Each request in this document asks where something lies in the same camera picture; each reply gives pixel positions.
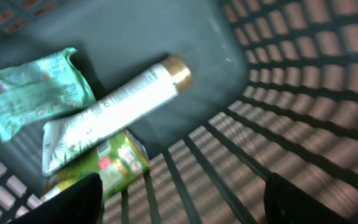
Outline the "green juice carton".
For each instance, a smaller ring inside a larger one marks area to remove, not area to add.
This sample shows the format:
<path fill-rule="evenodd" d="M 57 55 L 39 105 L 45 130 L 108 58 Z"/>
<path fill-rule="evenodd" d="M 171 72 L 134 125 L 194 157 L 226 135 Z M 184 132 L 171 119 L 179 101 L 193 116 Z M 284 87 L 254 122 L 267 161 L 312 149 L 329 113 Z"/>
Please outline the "green juice carton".
<path fill-rule="evenodd" d="M 86 176 L 97 173 L 102 180 L 102 203 L 105 203 L 148 169 L 144 145 L 124 129 L 60 169 L 41 200 L 46 202 Z"/>

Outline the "white tube gold cap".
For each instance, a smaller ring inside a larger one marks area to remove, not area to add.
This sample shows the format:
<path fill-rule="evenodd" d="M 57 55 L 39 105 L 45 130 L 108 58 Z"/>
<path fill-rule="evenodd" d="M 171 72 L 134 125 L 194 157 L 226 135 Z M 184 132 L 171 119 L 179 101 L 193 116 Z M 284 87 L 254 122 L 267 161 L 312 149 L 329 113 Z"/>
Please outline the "white tube gold cap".
<path fill-rule="evenodd" d="M 63 166 L 171 101 L 193 83 L 185 61 L 171 55 L 80 113 L 44 125 L 42 174 Z"/>

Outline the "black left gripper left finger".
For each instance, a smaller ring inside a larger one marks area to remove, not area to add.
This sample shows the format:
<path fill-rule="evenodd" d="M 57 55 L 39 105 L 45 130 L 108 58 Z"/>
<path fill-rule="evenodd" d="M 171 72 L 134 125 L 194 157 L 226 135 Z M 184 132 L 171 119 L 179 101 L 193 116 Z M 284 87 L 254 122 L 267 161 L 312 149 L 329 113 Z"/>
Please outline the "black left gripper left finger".
<path fill-rule="evenodd" d="M 94 224 L 102 206 L 99 174 L 90 174 L 9 224 Z"/>

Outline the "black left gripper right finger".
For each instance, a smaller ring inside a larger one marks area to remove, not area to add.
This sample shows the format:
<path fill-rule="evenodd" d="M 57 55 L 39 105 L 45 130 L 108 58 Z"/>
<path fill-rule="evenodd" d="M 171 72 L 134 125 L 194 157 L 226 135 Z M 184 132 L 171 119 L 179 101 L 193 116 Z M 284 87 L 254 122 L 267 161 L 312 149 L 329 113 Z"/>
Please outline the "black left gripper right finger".
<path fill-rule="evenodd" d="M 350 223 L 276 173 L 267 178 L 264 209 L 268 224 Z"/>

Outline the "teal tissue packet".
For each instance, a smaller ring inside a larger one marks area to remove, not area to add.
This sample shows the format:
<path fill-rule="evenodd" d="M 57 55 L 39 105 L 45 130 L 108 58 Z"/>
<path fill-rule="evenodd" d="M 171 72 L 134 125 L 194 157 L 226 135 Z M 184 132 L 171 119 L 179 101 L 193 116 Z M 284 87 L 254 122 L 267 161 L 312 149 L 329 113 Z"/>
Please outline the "teal tissue packet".
<path fill-rule="evenodd" d="M 92 105 L 91 87 L 65 48 L 0 70 L 0 140 L 7 142 L 28 124 Z"/>

